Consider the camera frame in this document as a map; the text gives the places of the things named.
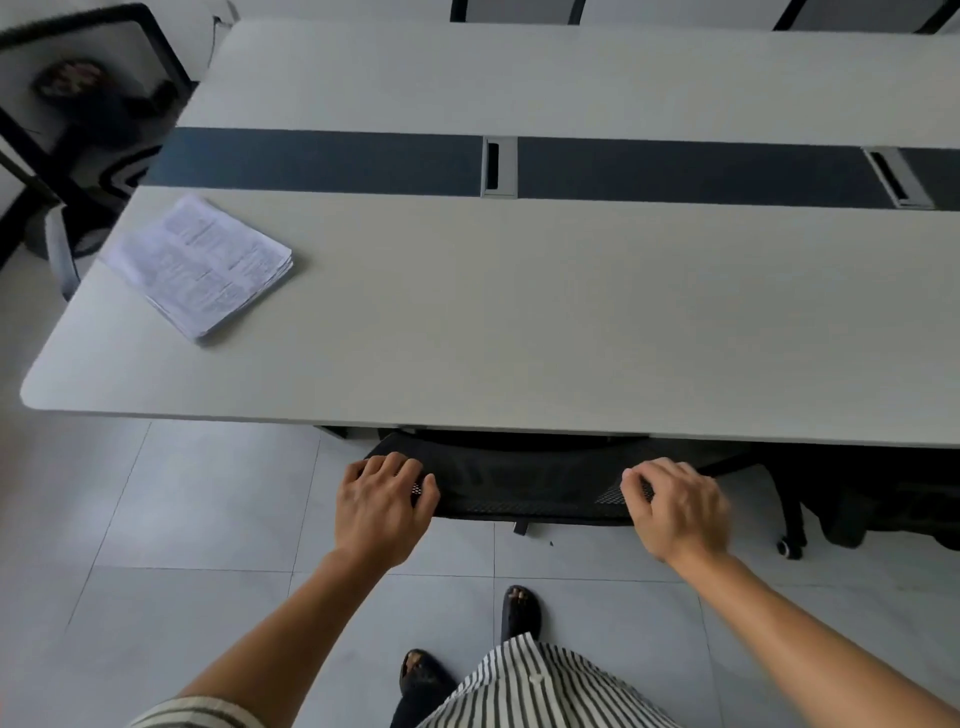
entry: black shoe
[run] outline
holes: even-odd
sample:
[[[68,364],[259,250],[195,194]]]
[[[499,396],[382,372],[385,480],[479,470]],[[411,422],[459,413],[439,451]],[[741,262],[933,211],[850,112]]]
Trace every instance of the black shoe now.
[[[419,657],[416,663],[408,668],[407,664],[410,658]],[[444,666],[431,655],[422,649],[412,649],[403,657],[403,664],[400,666],[400,694],[405,695],[417,685],[432,683],[443,688],[447,693],[457,689],[457,681],[450,673],[444,669]]]
[[[534,640],[539,640],[542,622],[540,601],[529,589],[513,586],[503,595],[503,620],[500,622],[502,643],[527,632]]]

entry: floor tile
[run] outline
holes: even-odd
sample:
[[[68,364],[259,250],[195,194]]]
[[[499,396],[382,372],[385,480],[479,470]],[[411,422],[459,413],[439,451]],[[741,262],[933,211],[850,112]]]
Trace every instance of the floor tile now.
[[[950,652],[951,645],[960,649],[960,631],[951,623],[960,606],[956,598],[904,597],[891,589],[780,587],[779,591],[910,679],[960,704],[960,663],[952,656],[957,652]],[[726,724],[804,726],[759,663],[709,607],[705,607],[705,620]]]
[[[89,570],[149,426],[0,411],[0,564]]]
[[[89,573],[63,564],[0,566],[0,705],[60,639]]]
[[[333,548],[337,488],[344,468],[363,459],[376,444],[375,440],[344,441],[323,435],[300,533],[297,571],[314,569]],[[392,573],[493,576],[493,524],[435,519],[410,558]]]
[[[513,579],[497,578],[494,629]],[[684,728],[719,728],[697,595],[684,584],[519,580],[539,598],[544,642],[567,647],[635,686]]]
[[[861,548],[898,587],[960,596],[960,551],[940,546],[932,536],[870,531]]]
[[[295,574],[293,589],[305,578]],[[385,576],[327,658],[297,728],[389,725],[413,647],[466,677],[492,648],[492,586],[489,577]]]
[[[122,726],[179,691],[287,595],[286,573],[97,567],[4,728]]]
[[[799,561],[777,552],[783,513],[773,480],[760,466],[719,479],[732,504],[731,552],[770,584],[893,587],[888,570],[869,548],[842,548],[824,537],[820,521],[804,509],[808,545]]]
[[[306,425],[154,422],[97,563],[292,570],[319,437]]]
[[[629,526],[531,523],[525,536],[496,525],[496,576],[680,581],[654,559]]]
[[[913,649],[924,661],[924,687],[960,708],[960,596],[898,592],[895,601],[919,635]]]

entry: desk surface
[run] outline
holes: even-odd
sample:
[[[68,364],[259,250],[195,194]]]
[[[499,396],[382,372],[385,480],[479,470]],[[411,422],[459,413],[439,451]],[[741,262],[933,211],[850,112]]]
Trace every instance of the desk surface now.
[[[945,40],[245,22],[181,124],[960,146]],[[960,213],[197,192],[296,274],[197,347],[95,263],[28,405],[960,444]]]

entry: paper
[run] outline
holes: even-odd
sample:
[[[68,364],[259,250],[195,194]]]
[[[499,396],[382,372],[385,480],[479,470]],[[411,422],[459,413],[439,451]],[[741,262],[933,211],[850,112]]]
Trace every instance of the paper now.
[[[188,195],[110,246],[102,260],[197,340],[280,280],[293,266],[293,253]]]

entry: hand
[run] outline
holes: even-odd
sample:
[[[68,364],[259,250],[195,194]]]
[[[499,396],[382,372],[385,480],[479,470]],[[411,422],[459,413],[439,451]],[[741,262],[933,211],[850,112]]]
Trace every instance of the hand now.
[[[654,489],[652,502],[643,494],[641,477]],[[713,478],[661,457],[625,470],[620,491],[637,535],[660,561],[676,568],[688,555],[726,553],[730,502]]]
[[[423,469],[419,460],[399,452],[347,466],[337,492],[333,532],[338,551],[384,573],[407,560],[440,500],[433,474],[423,479],[423,493],[414,507],[414,483]]]

